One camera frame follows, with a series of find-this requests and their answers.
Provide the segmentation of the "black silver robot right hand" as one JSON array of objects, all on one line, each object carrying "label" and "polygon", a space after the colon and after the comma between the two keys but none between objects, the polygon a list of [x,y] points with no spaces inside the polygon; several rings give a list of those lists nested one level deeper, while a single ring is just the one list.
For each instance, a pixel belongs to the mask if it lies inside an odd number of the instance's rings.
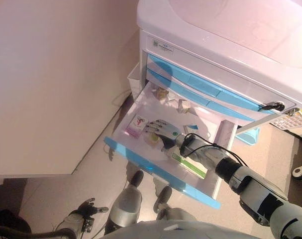
[{"label": "black silver robot right hand", "polygon": [[158,136],[166,150],[174,146],[180,148],[185,138],[176,126],[162,119],[149,122],[143,131]]}]

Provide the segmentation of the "black silver robot left hand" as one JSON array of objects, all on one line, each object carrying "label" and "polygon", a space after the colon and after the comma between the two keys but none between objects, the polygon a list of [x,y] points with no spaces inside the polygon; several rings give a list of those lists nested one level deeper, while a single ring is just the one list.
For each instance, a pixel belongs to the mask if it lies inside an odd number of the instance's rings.
[{"label": "black silver robot left hand", "polygon": [[109,211],[108,207],[96,207],[95,198],[89,198],[85,200],[78,207],[78,213],[83,216],[84,219],[89,219],[95,214],[102,214]]}]

